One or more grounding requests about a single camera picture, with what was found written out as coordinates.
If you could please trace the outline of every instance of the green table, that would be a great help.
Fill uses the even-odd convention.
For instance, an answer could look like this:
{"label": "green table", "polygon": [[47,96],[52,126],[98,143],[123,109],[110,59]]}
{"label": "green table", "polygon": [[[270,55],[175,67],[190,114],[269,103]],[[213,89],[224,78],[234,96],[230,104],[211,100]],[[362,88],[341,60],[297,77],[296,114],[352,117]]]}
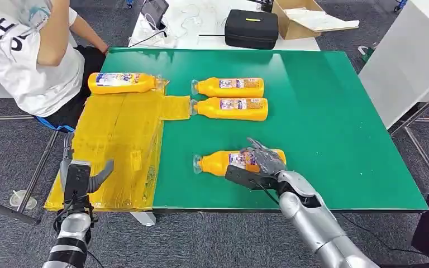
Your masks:
{"label": "green table", "polygon": [[102,71],[161,74],[167,95],[190,95],[192,79],[212,76],[265,81],[263,122],[165,122],[154,209],[278,209],[263,191],[193,173],[194,154],[238,150],[246,137],[284,150],[330,209],[428,209],[343,52],[114,49]]}

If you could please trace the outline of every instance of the black shorts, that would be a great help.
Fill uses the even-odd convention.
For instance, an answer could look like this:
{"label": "black shorts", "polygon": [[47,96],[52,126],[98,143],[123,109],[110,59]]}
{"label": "black shorts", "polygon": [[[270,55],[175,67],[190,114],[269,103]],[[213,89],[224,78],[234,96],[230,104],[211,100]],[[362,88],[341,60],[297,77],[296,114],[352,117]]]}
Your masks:
{"label": "black shorts", "polygon": [[91,95],[88,87],[88,78],[92,73],[101,71],[106,56],[95,47],[75,47],[84,57],[83,81],[80,92],[75,95],[69,102],[63,105],[54,114],[45,117],[52,126],[69,126],[73,129],[77,127],[78,119],[83,112],[86,99]]}

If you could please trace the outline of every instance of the cardboard box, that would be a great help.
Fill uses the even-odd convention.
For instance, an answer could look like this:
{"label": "cardboard box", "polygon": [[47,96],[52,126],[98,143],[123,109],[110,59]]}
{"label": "cardboard box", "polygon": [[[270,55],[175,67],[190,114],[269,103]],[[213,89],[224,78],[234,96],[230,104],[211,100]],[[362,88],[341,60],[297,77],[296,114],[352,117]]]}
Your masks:
{"label": "cardboard box", "polygon": [[294,21],[291,21],[283,9],[306,7],[309,10],[323,11],[314,0],[275,0],[272,13],[277,14],[279,20],[279,33],[284,40],[299,39],[305,37],[320,36],[320,32],[314,32]]}

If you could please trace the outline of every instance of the robotic hand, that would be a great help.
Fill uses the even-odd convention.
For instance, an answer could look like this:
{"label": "robotic hand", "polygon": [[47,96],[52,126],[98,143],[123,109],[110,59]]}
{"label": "robotic hand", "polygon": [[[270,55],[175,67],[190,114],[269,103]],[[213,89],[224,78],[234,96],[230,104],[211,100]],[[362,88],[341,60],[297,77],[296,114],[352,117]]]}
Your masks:
{"label": "robotic hand", "polygon": [[299,173],[288,171],[279,155],[247,138],[261,173],[230,165],[225,178],[250,189],[275,189],[280,210],[326,268],[378,268],[348,238],[322,197]]}
{"label": "robotic hand", "polygon": [[87,247],[91,240],[90,229],[98,221],[97,216],[93,214],[88,193],[97,191],[114,168],[114,161],[109,160],[98,175],[91,177],[89,162],[73,160],[72,139],[73,134],[65,136],[63,160],[60,163],[64,202],[63,210],[54,221],[58,237],[42,268],[84,266],[88,256]]}

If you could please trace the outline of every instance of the bottle label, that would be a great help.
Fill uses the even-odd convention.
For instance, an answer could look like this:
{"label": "bottle label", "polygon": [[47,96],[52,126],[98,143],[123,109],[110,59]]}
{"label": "bottle label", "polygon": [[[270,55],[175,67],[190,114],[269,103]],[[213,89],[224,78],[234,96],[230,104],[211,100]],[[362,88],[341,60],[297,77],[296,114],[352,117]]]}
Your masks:
{"label": "bottle label", "polygon": [[100,73],[96,84],[102,87],[119,87],[137,84],[140,73]]}
{"label": "bottle label", "polygon": [[229,154],[229,164],[237,166],[238,168],[259,172],[259,167],[257,166],[253,155],[249,152],[235,152]]}
{"label": "bottle label", "polygon": [[246,168],[246,160],[244,159],[244,155],[241,153],[229,154],[229,163],[230,165],[237,166],[238,168]]}
{"label": "bottle label", "polygon": [[259,87],[259,80],[259,78],[220,79],[220,88],[257,88]]}
{"label": "bottle label", "polygon": [[220,99],[221,110],[262,109],[262,100],[253,99]]}

